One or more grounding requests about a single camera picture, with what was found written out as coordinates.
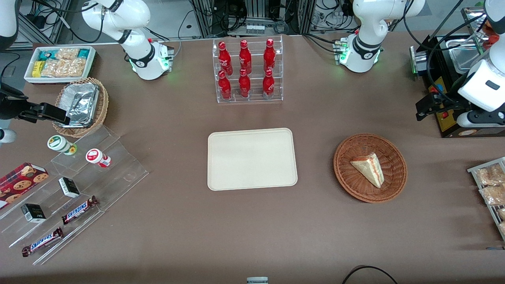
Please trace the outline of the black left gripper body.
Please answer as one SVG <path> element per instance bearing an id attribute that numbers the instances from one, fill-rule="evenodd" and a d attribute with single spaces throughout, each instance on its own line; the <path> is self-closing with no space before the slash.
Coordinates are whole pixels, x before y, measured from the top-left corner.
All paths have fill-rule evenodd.
<path id="1" fill-rule="evenodd" d="M 472 104 L 464 99 L 456 89 L 451 89 L 449 92 L 439 92 L 437 89 L 432 89 L 432 98 L 435 105 L 432 107 L 432 114 L 455 111 L 471 111 Z"/>

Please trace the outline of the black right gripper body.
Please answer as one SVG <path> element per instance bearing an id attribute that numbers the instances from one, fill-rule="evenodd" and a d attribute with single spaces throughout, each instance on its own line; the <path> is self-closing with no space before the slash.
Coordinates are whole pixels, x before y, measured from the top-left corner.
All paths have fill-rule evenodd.
<path id="1" fill-rule="evenodd" d="M 28 97 L 16 88 L 1 83 L 0 119 L 10 120 L 28 110 L 30 110 Z"/>

